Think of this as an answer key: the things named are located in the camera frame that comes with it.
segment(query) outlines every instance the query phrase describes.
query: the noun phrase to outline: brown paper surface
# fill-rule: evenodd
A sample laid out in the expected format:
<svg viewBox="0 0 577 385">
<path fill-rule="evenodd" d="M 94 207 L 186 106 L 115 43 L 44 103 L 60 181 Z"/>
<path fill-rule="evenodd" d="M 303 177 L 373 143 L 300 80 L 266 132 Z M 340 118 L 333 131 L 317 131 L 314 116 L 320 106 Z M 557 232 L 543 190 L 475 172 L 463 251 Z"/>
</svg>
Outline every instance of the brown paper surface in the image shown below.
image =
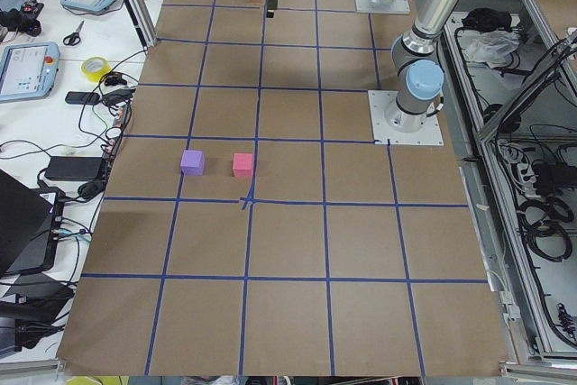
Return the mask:
<svg viewBox="0 0 577 385">
<path fill-rule="evenodd" d="M 396 88 L 389 49 L 414 13 L 279 0 L 265 21 L 262 0 L 164 1 L 160 37 L 178 41 L 146 60 L 68 370 L 497 374 L 507 353 L 446 129 L 444 147 L 372 143 L 366 90 Z M 180 174 L 185 149 L 204 152 L 203 176 Z M 257 157 L 254 179 L 233 176 L 237 152 Z"/>
</svg>

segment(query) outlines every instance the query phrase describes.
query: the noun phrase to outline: table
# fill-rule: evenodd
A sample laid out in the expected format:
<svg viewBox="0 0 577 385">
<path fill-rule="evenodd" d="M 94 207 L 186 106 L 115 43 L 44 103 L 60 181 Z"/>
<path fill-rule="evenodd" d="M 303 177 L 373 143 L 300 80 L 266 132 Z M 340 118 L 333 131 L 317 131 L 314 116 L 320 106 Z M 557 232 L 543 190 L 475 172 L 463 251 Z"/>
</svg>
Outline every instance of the table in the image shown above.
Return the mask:
<svg viewBox="0 0 577 385">
<path fill-rule="evenodd" d="M 27 140 L 38 143 L 42 147 L 56 143 L 65 143 L 68 146 L 84 146 L 90 143 L 92 138 L 78 130 L 80 106 L 67 105 L 64 102 L 64 96 L 70 90 L 90 91 L 94 88 L 95 84 L 90 82 L 80 70 L 82 61 L 92 56 L 102 56 L 114 66 L 118 61 L 142 50 L 142 46 L 125 7 L 120 11 L 102 16 L 83 15 L 78 17 L 65 11 L 60 5 L 60 0 L 39 1 L 45 3 L 39 17 L 42 24 L 41 35 L 32 38 L 28 35 L 19 34 L 9 44 L 0 45 L 0 54 L 8 45 L 55 41 L 59 45 L 61 54 L 59 72 L 54 88 L 48 97 L 41 100 L 0 105 L 0 142 Z M 151 18 L 156 22 L 162 0 L 145 0 L 145 2 Z M 62 38 L 76 29 L 80 20 L 85 20 L 81 33 L 82 42 L 77 47 L 63 46 Z M 141 54 L 126 62 L 120 70 L 138 78 L 142 72 L 144 60 L 145 56 Z M 111 116 L 105 107 L 99 106 L 96 111 L 110 123 Z M 104 129 L 102 121 L 91 112 L 90 107 L 83 116 L 82 125 L 83 128 L 97 133 Z M 33 150 L 35 148 L 28 144 L 12 144 L 2 149 L 0 157 L 10 157 Z M 51 153 L 64 155 L 72 151 L 78 156 L 102 155 L 98 142 L 77 150 L 59 147 Z M 46 167 L 47 163 L 48 157 L 43 153 L 38 153 L 15 160 L 0 160 L 0 167 L 24 185 L 35 188 L 36 174 Z M 76 189 L 81 184 L 80 182 L 49 183 L 58 186 L 72 196 L 75 195 Z M 86 204 L 66 205 L 64 216 L 88 225 L 93 219 L 93 215 L 97 214 L 96 208 L 99 198 L 100 196 Z M 77 260 L 77 248 L 79 248 L 78 268 L 75 275 L 72 276 L 71 272 Z M 47 274 L 55 280 L 78 280 L 87 249 L 86 243 L 81 242 L 77 246 L 74 241 L 61 242 L 57 250 L 55 265 Z M 0 294 L 4 292 L 4 288 L 0 289 Z M 70 304 L 71 302 L 67 304 L 65 309 L 69 309 Z M 62 334 L 59 333 L 44 338 L 35 348 L 23 349 L 21 353 L 0 360 L 0 370 L 8 366 L 20 365 L 19 363 L 25 368 L 27 362 L 54 362 L 61 336 Z"/>
</svg>

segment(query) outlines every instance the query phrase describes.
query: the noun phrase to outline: foam block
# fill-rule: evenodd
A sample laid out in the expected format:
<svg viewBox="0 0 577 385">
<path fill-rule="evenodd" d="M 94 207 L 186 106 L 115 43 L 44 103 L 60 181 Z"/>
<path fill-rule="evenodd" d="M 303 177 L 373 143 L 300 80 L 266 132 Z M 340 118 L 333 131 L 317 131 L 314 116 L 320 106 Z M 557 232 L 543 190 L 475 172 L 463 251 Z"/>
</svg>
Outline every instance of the foam block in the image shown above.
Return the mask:
<svg viewBox="0 0 577 385">
<path fill-rule="evenodd" d="M 235 178 L 252 178 L 251 153 L 236 153 L 234 155 L 233 174 Z"/>
<path fill-rule="evenodd" d="M 205 154 L 202 151 L 186 150 L 182 152 L 180 169 L 185 175 L 200 176 L 205 170 Z"/>
</svg>

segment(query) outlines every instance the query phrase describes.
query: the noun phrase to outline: tape roll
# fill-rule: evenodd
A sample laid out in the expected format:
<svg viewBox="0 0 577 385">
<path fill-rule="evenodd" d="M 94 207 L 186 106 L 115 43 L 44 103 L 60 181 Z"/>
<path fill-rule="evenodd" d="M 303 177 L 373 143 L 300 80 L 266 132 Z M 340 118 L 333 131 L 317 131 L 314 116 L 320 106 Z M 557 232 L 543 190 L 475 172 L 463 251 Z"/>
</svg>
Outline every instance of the tape roll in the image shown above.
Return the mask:
<svg viewBox="0 0 577 385">
<path fill-rule="evenodd" d="M 98 83 L 100 78 L 112 71 L 110 64 L 105 58 L 90 58 L 82 62 L 82 72 L 84 72 L 90 81 Z"/>
</svg>

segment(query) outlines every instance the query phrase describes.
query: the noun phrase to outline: plastic bag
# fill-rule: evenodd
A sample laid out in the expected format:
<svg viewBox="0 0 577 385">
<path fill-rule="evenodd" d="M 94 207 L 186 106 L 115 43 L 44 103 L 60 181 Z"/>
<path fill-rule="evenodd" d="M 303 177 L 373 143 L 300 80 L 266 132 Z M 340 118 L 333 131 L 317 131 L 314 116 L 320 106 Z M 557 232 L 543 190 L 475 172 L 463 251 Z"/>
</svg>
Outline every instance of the plastic bag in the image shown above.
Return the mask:
<svg viewBox="0 0 577 385">
<path fill-rule="evenodd" d="M 494 31 L 480 34 L 463 54 L 470 62 L 485 62 L 491 68 L 502 67 L 510 63 L 509 54 L 518 46 L 519 36 L 516 33 Z"/>
</svg>

